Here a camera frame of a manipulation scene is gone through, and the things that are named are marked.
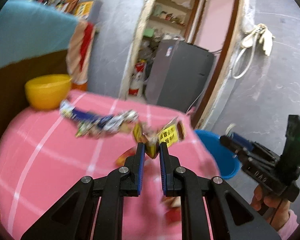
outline human hand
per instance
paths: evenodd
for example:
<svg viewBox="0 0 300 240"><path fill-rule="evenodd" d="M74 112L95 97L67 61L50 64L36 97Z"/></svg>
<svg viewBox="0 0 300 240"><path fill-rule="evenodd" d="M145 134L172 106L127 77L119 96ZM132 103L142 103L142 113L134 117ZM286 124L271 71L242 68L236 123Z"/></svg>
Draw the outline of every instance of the human hand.
<svg viewBox="0 0 300 240"><path fill-rule="evenodd" d="M262 188L260 185L258 185L254 190L254 196L251 201L251 206L254 210L259 211L261 209L261 200L262 200ZM272 208L277 208L279 203L281 201L281 198L277 196L265 196L263 199L263 202L268 206ZM289 208L290 208L290 201L287 199L284 199L277 210L274 219L271 223L271 226L278 231L280 228L282 228L285 223L289 220ZM266 218L266 221L270 223L272 219L273 213Z"/></svg>

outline concrete wall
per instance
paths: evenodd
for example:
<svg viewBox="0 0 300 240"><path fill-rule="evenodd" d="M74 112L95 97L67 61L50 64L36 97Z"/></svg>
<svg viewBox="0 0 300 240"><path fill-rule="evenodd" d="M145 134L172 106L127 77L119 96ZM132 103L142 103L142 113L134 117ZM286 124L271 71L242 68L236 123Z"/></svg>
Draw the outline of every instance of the concrete wall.
<svg viewBox="0 0 300 240"><path fill-rule="evenodd" d="M118 97L144 0L103 0L92 47L88 90Z"/></svg>
<svg viewBox="0 0 300 240"><path fill-rule="evenodd" d="M221 135L236 123L236 132L281 154L288 115L300 114L300 8L294 0L256 0L255 23L269 27L275 36L273 50L266 57L257 48L212 131ZM252 179L240 172L229 183L251 200L256 186ZM300 221L300 195L291 207Z"/></svg>

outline white glove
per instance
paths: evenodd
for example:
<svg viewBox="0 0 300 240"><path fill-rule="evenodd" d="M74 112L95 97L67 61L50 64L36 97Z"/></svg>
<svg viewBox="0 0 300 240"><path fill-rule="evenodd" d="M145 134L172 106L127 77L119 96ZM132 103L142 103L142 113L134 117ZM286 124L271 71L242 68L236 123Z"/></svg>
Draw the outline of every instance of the white glove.
<svg viewBox="0 0 300 240"><path fill-rule="evenodd" d="M268 30L268 28L265 29L263 34L261 35L259 39L259 44L263 43L262 49L264 50L265 54L267 56L270 56L271 49L272 49L272 33Z"/></svg>
<svg viewBox="0 0 300 240"><path fill-rule="evenodd" d="M241 48L250 48L253 45L253 37L256 35L256 31L259 29L258 26L251 31L251 33L245 36L241 41Z"/></svg>

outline yellow label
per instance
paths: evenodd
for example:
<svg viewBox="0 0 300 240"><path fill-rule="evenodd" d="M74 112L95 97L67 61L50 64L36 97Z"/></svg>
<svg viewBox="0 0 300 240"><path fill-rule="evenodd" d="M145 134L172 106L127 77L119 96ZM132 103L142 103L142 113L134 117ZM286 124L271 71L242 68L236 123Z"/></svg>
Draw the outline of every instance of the yellow label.
<svg viewBox="0 0 300 240"><path fill-rule="evenodd" d="M132 134L136 140L136 142L141 142L141 137L142 137L142 132L141 132L141 127L139 123L136 123L132 130Z"/></svg>
<svg viewBox="0 0 300 240"><path fill-rule="evenodd" d="M162 130L159 134L159 142L166 142L167 147L170 147L173 143L178 142L177 126L173 124L167 129Z"/></svg>
<svg viewBox="0 0 300 240"><path fill-rule="evenodd" d="M79 3L75 11L75 15L86 20L90 14L92 5L93 5L93 1Z"/></svg>

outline brown wooden surface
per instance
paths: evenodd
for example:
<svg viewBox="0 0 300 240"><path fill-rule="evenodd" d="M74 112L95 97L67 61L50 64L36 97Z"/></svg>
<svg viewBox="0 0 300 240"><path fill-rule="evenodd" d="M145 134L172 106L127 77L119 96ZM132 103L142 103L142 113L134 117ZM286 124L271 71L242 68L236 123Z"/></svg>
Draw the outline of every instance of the brown wooden surface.
<svg viewBox="0 0 300 240"><path fill-rule="evenodd" d="M189 20L187 22L185 33L183 35L186 40L189 37L190 31L191 31L191 27L192 27L192 24L193 24L193 21L194 21L194 17L195 17L195 14L197 12L197 9L198 9L199 1L200 0L194 0L192 12L190 14Z"/></svg>
<svg viewBox="0 0 300 240"><path fill-rule="evenodd" d="M197 111L194 113L194 115L191 117L191 125L192 125L193 128L195 128L197 126L197 124L198 124L198 122L199 122L199 120L202 116L202 113L203 113L205 107L207 106L208 101L209 101L209 99L212 95L212 92L213 92L214 87L217 83L217 80L219 78L223 63L226 59L226 55L227 55L228 48L229 48L229 45L230 45L230 42L231 42L231 38L232 38L232 35L233 35L233 32L234 32L234 26L235 26L236 17L237 17L237 14L238 14L238 8L239 8L239 0L234 0L232 16L231 16L230 23L229 23L228 33L226 35L226 39L225 39L225 42L223 44L219 60L217 62L214 73L211 77L211 80L209 82L207 90L206 90L206 92L205 92L205 94L204 94L204 96L203 96L203 98L202 98L202 100L199 104L199 107L198 107Z"/></svg>
<svg viewBox="0 0 300 240"><path fill-rule="evenodd" d="M158 3L161 3L163 5L175 8L179 11L183 11L185 13L188 13L188 12L192 11L192 9L187 8L185 6L182 6L182 5L178 5L178 4L176 4L175 2L172 2L172 1L168 1L168 0L155 0L155 1L158 2Z"/></svg>
<svg viewBox="0 0 300 240"><path fill-rule="evenodd" d="M192 24L193 24L193 21L194 21L194 17L195 17L195 14L197 13L199 1L200 0L194 0L192 13L190 14L190 17L189 17L189 20L188 20L188 25L187 25L187 28L186 28L186 31L185 31L185 34L184 34L184 38L186 40L188 40L190 31L191 31L191 28L192 28Z"/></svg>
<svg viewBox="0 0 300 240"><path fill-rule="evenodd" d="M173 28L176 28L176 29L179 29L179 30L182 30L182 29L186 28L185 26L182 26L181 24L172 23L171 21L168 21L168 20L162 19L162 18L157 17L157 16L153 16L153 15L150 15L149 21L155 21L155 22L159 22L159 23L162 23L162 24L166 24L166 25L169 25L170 27L173 27Z"/></svg>
<svg viewBox="0 0 300 240"><path fill-rule="evenodd" d="M202 8L201 8L200 15L199 15L198 23L197 23L197 26L196 26L195 31L194 31L194 36L193 36L192 41L191 41L191 44L194 44L194 41L197 38L197 34L198 34L200 26L201 26L202 16L203 16L203 13L204 13L204 7L206 5L206 2L207 2L207 0L204 0Z"/></svg>
<svg viewBox="0 0 300 240"><path fill-rule="evenodd" d="M0 69L0 138L10 121L29 106L24 85L47 74L66 74L67 50L25 59Z"/></svg>

